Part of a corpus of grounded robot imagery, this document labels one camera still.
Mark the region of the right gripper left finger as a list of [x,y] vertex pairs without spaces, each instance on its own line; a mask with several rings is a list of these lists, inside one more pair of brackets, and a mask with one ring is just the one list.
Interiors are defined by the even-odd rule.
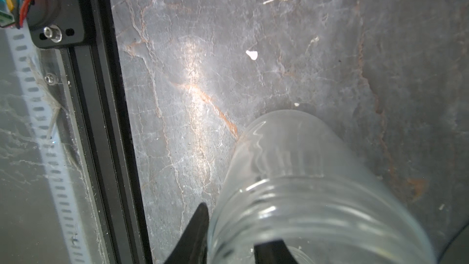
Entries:
[[164,264],[206,264],[209,222],[208,207],[201,203]]

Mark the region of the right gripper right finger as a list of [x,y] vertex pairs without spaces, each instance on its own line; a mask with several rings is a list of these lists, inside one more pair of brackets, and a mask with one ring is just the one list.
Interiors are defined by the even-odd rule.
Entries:
[[254,246],[256,264],[298,264],[283,240]]

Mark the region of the rice jar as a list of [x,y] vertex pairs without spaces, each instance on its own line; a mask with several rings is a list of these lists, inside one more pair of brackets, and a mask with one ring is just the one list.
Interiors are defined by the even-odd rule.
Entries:
[[283,240],[300,264],[434,264],[425,231],[320,119],[296,110],[239,138],[210,220],[208,261],[252,264]]

